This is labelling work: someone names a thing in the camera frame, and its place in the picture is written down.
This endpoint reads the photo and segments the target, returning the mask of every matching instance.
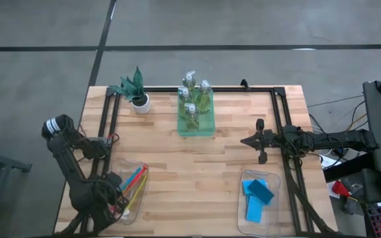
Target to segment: white pot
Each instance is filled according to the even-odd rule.
[[[132,104],[132,107],[137,114],[146,114],[149,112],[149,110],[151,110],[151,103],[149,103],[149,95],[146,94],[146,97],[147,97],[147,101],[142,106],[135,106],[133,102],[130,102],[130,104]]]

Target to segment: potted plant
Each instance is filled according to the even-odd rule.
[[[139,67],[136,67],[133,81],[129,77],[120,78],[122,80],[121,86],[111,85],[109,87],[129,100],[136,113],[148,113],[151,110],[151,104],[149,103],[149,95],[144,91],[144,79]]]

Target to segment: green plastic container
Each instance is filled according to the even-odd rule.
[[[198,90],[194,91],[194,100],[198,96]],[[204,114],[199,114],[199,129],[188,130],[186,120],[179,114],[177,107],[177,133],[180,136],[213,136],[216,133],[216,123],[214,121],[214,98],[213,92],[210,93],[211,106],[210,110]],[[177,92],[177,105],[179,105],[179,91]]]

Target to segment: spray bottle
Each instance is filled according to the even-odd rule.
[[[196,105],[201,114],[207,113],[210,111],[211,107],[211,85],[207,80],[202,80],[201,85],[199,86],[199,94],[196,98]]]
[[[188,90],[190,91],[192,95],[194,95],[194,90],[196,85],[196,79],[193,77],[194,73],[195,73],[195,70],[187,72],[186,77],[183,79],[183,86],[188,88]]]
[[[187,130],[199,129],[199,118],[196,106],[193,103],[185,103],[186,107],[186,128]]]
[[[192,103],[193,96],[186,87],[179,87],[179,115],[186,118],[185,103]]]

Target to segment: yellow marker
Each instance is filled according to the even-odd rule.
[[[126,206],[126,209],[129,209],[130,205],[132,205],[133,202],[135,201],[135,198],[138,196],[138,192],[141,190],[141,188],[142,188],[142,186],[144,185],[144,183],[145,183],[147,177],[148,177],[148,175],[145,175],[145,177],[143,178],[143,181],[140,183],[139,188],[137,189],[135,195],[133,195],[133,198],[131,199],[131,201],[129,202],[129,204]]]

